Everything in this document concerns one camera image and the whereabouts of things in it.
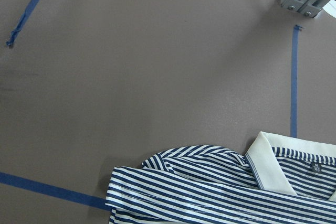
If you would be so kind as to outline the navy white striped polo shirt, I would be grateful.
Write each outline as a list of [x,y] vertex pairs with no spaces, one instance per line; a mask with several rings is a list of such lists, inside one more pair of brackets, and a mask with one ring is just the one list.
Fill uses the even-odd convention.
[[335,223],[335,146],[260,132],[246,154],[212,145],[116,167],[110,223]]

